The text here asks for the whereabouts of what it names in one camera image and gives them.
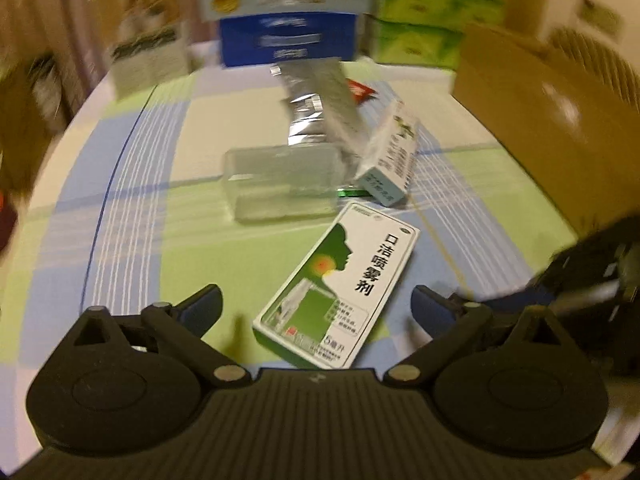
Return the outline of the wall data socket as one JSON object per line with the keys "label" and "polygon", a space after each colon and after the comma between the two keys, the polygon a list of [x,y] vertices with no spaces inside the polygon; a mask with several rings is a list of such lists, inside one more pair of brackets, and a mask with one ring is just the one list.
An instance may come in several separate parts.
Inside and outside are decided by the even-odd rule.
{"label": "wall data socket", "polygon": [[620,14],[597,0],[577,0],[576,18],[613,40],[620,38],[624,28]]}

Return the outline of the green tissue pack bundle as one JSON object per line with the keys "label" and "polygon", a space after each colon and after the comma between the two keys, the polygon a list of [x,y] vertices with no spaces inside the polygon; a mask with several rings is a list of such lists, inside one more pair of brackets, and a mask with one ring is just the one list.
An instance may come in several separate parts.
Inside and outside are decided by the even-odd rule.
{"label": "green tissue pack bundle", "polygon": [[366,52],[374,62],[455,70],[465,29],[500,25],[506,0],[374,0]]}

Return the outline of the quilted beige chair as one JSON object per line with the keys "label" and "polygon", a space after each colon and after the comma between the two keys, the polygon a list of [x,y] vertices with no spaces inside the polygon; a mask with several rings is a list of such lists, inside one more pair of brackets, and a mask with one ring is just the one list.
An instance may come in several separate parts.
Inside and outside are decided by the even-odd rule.
{"label": "quilted beige chair", "polygon": [[596,76],[622,101],[639,110],[639,76],[634,68],[610,47],[568,27],[558,27],[549,36],[555,49]]}

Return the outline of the white dinosaur medicine box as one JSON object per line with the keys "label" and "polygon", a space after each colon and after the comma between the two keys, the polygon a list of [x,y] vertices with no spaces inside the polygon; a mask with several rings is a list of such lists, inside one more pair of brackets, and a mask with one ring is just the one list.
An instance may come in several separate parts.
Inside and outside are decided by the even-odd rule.
{"label": "white dinosaur medicine box", "polygon": [[360,160],[356,183],[384,207],[408,194],[420,120],[401,100],[393,100],[376,126]]}

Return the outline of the pink curtain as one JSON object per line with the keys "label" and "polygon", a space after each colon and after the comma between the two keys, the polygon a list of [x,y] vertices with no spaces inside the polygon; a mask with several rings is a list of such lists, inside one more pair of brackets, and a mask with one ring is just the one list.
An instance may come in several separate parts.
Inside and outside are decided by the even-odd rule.
{"label": "pink curtain", "polygon": [[[194,42],[217,36],[217,25],[202,18],[198,0],[181,0]],[[106,74],[101,43],[88,0],[1,0],[1,53],[34,58],[51,52],[67,103],[77,112]]]}

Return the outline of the white humidifier product box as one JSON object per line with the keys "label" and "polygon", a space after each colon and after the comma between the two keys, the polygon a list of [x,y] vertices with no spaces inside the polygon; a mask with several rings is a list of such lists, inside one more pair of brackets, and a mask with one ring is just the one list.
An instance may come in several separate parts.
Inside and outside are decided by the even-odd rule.
{"label": "white humidifier product box", "polygon": [[190,74],[181,0],[88,0],[119,99]]}

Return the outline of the green oral spray box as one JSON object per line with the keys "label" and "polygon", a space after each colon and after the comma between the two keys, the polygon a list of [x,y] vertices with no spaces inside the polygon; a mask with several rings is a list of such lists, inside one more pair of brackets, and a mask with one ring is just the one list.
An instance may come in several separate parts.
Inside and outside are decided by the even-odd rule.
{"label": "green oral spray box", "polygon": [[346,370],[400,281],[420,230],[352,200],[253,321],[296,366]]}

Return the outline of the red candy wrapper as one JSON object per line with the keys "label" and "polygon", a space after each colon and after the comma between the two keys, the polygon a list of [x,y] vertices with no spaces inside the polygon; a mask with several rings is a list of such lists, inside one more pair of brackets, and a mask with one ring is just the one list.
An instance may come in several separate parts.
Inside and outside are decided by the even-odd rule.
{"label": "red candy wrapper", "polygon": [[346,81],[349,91],[357,105],[361,105],[362,103],[375,98],[376,91],[373,88],[350,78],[347,78]]}

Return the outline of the silver foil pouch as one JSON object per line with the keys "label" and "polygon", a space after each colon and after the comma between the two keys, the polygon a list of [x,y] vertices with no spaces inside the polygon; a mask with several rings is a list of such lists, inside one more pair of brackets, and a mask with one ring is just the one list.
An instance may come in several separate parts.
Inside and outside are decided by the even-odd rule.
{"label": "silver foil pouch", "polygon": [[347,159],[360,159],[370,133],[338,58],[307,58],[271,66],[286,91],[288,144],[328,142]]}

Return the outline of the clear plastic floss box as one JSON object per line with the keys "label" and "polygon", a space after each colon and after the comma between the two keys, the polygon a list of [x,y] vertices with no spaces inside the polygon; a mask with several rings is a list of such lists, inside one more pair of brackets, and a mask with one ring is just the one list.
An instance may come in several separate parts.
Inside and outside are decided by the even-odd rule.
{"label": "clear plastic floss box", "polygon": [[327,143],[235,148],[224,154],[222,188],[244,223],[333,216],[345,167]]}

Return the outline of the brown cardboard box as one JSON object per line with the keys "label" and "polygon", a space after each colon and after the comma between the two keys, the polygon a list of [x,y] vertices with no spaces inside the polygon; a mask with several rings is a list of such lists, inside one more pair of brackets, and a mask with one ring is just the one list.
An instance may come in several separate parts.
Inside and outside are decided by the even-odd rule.
{"label": "brown cardboard box", "polygon": [[472,25],[454,98],[580,235],[639,210],[639,111],[550,42]]}

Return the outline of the dark blue milk carton box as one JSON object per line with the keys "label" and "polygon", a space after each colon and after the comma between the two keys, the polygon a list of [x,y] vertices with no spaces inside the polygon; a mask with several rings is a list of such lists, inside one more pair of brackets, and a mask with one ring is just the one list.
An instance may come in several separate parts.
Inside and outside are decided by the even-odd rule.
{"label": "dark blue milk carton box", "polygon": [[288,12],[223,18],[220,55],[226,67],[302,58],[351,61],[357,50],[357,14]]}

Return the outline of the brown cardboard boxes stack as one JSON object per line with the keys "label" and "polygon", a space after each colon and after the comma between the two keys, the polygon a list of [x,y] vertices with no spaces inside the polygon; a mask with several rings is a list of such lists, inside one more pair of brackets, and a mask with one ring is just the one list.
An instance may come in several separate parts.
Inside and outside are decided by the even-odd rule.
{"label": "brown cardboard boxes stack", "polygon": [[28,60],[1,60],[1,188],[32,192],[54,138],[70,123],[58,64],[52,52]]}

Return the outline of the checked tablecloth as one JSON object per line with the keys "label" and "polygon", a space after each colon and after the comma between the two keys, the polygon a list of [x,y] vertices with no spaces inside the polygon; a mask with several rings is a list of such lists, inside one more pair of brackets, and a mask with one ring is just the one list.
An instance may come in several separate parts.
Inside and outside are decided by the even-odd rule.
{"label": "checked tablecloth", "polygon": [[[251,370],[278,358],[254,317],[342,209],[310,194],[308,164],[277,182],[258,146],[285,148],[286,92],[268,66],[224,68],[214,44],[190,76],[114,98],[102,81],[55,145],[21,209],[1,266],[1,466],[37,451],[26,391],[86,307],[137,313],[215,283],[224,312],[206,340]],[[446,70],[344,65],[373,96],[375,128],[393,102],[419,136],[406,199],[390,215],[419,237],[358,364],[380,370],[427,342],[410,314],[416,285],[480,297],[523,286],[573,244],[574,230],[534,181],[450,93]]]}

